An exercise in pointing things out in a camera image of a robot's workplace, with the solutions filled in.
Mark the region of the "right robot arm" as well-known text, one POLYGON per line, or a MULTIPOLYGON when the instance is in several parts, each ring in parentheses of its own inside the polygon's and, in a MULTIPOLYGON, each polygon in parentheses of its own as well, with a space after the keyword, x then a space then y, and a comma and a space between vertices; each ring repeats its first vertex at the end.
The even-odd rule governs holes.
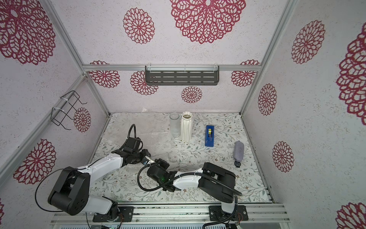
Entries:
POLYGON ((190 172, 168 171, 170 164, 161 158, 155 161, 144 161, 143 164, 144 167, 137 175, 137 184, 145 192, 159 189, 175 192, 198 188, 221 202, 221 218, 203 224, 203 229, 225 223, 236 216, 238 197, 242 196, 242 193, 234 188, 236 175, 233 172, 209 162, 204 163, 202 168, 190 172), (143 187, 140 175, 144 169, 148 169, 147 176, 157 182, 157 187, 152 189, 143 187))

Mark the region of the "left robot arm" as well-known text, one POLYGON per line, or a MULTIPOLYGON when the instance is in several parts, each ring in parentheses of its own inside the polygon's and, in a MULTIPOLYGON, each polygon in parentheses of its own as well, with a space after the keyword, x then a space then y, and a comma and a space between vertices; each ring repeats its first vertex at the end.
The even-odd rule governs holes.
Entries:
POLYGON ((60 169, 47 202, 56 208, 56 213, 65 212, 71 216, 93 213, 94 222, 123 222, 130 214, 110 198, 90 195, 90 185, 115 170, 141 163, 146 157, 150 157, 150 153, 143 149, 136 126, 131 125, 123 145, 106 157, 78 168, 60 169))

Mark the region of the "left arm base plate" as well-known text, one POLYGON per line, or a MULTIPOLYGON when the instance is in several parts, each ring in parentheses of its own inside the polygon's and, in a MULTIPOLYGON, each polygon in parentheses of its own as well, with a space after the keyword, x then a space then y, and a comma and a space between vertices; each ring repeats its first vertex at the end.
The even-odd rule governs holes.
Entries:
POLYGON ((131 222, 134 207, 113 207, 106 214, 95 213, 92 222, 131 222))

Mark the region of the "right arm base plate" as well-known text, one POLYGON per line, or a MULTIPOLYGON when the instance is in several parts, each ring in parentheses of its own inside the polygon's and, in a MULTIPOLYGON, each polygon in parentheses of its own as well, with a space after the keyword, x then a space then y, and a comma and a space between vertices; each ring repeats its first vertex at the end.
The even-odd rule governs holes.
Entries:
POLYGON ((209 206, 209 216, 210 221, 221 221, 223 219, 230 221, 248 221, 248 213, 245 206, 238 205, 235 214, 228 219, 228 217, 232 214, 226 213, 222 210, 221 206, 211 205, 209 206))

